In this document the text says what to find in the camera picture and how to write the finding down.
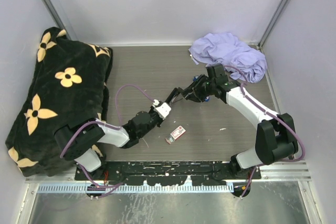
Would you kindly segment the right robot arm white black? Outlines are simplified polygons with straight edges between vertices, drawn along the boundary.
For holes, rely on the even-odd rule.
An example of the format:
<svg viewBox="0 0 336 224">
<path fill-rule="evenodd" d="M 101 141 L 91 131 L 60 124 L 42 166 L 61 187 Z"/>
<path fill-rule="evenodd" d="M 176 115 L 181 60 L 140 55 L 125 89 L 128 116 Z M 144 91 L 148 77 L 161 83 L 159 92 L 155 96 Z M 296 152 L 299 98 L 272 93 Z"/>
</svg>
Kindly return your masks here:
<svg viewBox="0 0 336 224">
<path fill-rule="evenodd" d="M 278 114 L 253 98 L 242 83 L 229 79 L 222 65 L 206 69 L 206 75 L 198 76 L 187 88 L 180 89 L 183 98 L 204 102 L 213 95 L 240 112 L 256 129 L 254 147 L 230 158 L 232 176 L 241 179 L 249 168 L 278 161 L 292 162 L 299 150 L 293 118 L 287 113 Z"/>
</svg>

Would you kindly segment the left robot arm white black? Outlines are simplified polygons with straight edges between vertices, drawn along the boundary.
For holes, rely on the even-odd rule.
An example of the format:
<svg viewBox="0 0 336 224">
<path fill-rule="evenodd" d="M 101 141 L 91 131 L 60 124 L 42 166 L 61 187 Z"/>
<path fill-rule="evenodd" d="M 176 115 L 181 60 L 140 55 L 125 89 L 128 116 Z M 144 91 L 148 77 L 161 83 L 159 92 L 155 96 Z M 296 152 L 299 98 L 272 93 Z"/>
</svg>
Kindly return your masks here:
<svg viewBox="0 0 336 224">
<path fill-rule="evenodd" d="M 54 138 L 61 149 L 60 157 L 75 161 L 84 167 L 93 180 L 105 174 L 102 158 L 92 149 L 97 143 L 110 144 L 119 148 L 131 148 L 155 127 L 161 126 L 171 107 L 166 103 L 153 105 L 149 112 L 141 111 L 120 127 L 91 118 L 82 124 L 70 123 L 54 132 Z"/>
</svg>

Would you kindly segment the blue stapler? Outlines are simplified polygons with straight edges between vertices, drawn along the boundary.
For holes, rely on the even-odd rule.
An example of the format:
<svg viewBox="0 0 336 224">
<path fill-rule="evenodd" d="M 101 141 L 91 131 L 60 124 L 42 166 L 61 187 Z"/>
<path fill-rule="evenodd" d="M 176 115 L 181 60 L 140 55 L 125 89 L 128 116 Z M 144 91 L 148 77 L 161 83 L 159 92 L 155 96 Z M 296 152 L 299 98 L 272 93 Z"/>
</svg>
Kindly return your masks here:
<svg viewBox="0 0 336 224">
<path fill-rule="evenodd" d="M 199 77 L 199 76 L 194 76 L 194 77 L 193 77 L 193 81 L 196 81 L 196 80 L 198 79 L 198 77 Z M 210 100 L 210 98 L 209 98 L 209 96 L 207 96 L 207 97 L 205 98 L 204 101 L 205 101 L 205 102 L 208 102 L 209 100 Z"/>
</svg>

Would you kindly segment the red white staple box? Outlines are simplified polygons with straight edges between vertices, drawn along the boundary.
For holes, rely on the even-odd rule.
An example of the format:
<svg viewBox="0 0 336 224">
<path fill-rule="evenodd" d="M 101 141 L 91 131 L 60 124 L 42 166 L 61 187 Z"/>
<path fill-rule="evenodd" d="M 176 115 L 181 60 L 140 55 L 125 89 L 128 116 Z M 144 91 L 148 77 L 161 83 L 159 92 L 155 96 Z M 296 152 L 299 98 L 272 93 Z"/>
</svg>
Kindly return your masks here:
<svg viewBox="0 0 336 224">
<path fill-rule="evenodd" d="M 172 144 L 178 138 L 180 138 L 186 132 L 185 128 L 182 126 L 178 126 L 175 130 L 173 130 L 169 136 L 165 139 L 168 144 Z"/>
</svg>

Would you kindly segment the black stapler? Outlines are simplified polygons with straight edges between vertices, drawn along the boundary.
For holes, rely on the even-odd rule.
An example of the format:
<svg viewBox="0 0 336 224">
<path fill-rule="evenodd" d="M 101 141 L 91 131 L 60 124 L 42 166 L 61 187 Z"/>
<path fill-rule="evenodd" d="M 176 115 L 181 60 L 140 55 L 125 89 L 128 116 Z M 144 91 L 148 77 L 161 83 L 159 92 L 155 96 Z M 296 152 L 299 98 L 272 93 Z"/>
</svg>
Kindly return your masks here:
<svg viewBox="0 0 336 224">
<path fill-rule="evenodd" d="M 174 88 L 172 92 L 169 94 L 169 96 L 166 98 L 165 103 L 167 103 L 169 106 L 172 106 L 175 102 L 177 102 L 177 98 L 179 96 L 182 97 L 184 100 L 189 100 L 190 95 L 192 94 L 192 88 L 188 87 L 185 89 L 182 88 Z"/>
</svg>

